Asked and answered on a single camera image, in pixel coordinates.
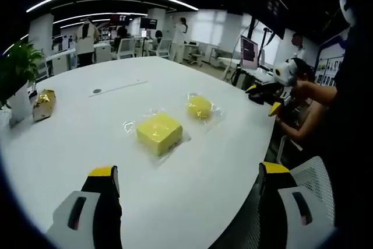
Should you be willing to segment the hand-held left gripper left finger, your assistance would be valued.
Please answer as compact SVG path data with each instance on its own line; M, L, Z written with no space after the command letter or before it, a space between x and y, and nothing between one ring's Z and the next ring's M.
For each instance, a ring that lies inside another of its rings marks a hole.
M117 166L92 170L56 208L46 236L56 248L121 248Z

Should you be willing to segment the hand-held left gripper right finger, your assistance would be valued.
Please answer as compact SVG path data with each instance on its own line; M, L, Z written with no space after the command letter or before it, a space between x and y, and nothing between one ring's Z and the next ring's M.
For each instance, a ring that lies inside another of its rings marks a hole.
M281 164L259 164L259 248L319 248L334 232L326 205Z

